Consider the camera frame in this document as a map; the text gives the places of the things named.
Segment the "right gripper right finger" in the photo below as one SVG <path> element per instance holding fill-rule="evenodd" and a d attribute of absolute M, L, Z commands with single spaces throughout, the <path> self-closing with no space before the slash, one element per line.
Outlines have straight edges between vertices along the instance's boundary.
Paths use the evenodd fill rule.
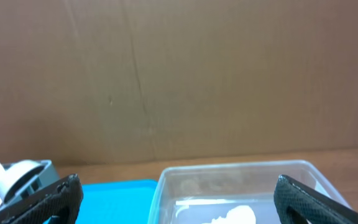
<path fill-rule="evenodd" d="M 288 175 L 278 177 L 273 201 L 282 224 L 358 224 L 358 213 Z"/>

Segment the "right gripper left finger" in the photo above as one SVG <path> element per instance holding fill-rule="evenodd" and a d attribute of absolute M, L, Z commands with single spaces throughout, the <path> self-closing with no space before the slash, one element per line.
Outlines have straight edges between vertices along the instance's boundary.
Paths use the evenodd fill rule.
<path fill-rule="evenodd" d="M 82 200 L 80 179 L 71 174 L 0 210 L 0 224 L 74 224 Z"/>

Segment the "white napkin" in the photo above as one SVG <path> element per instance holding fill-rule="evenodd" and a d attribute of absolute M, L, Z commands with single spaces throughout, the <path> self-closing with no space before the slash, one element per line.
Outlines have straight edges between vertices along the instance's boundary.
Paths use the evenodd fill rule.
<path fill-rule="evenodd" d="M 214 218 L 204 224 L 256 224 L 256 216 L 248 205 L 241 205 L 228 211 L 226 217 Z"/>

